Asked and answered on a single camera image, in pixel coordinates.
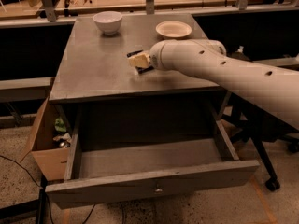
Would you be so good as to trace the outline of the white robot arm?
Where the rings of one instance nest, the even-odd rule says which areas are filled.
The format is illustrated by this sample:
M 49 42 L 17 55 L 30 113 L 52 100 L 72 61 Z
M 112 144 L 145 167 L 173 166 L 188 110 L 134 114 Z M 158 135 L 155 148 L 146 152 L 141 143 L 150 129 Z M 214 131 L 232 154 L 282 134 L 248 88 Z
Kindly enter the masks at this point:
M 299 129 L 299 72 L 229 58 L 215 40 L 164 40 L 127 57 L 132 67 L 178 71 L 222 86 Z

